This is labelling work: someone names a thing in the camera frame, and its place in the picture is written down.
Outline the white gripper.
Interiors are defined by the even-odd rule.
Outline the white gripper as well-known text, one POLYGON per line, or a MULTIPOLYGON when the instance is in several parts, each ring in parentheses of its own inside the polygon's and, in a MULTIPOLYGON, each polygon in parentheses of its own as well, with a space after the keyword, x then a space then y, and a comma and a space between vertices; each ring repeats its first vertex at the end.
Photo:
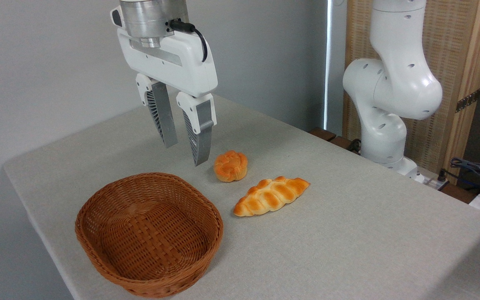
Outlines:
POLYGON ((177 144, 167 85, 180 91, 195 166, 208 160, 212 127, 217 123, 211 92, 217 74, 211 49, 195 32, 171 27, 189 23, 186 6, 116 6, 110 16, 128 66, 139 72, 137 87, 166 148, 177 144))

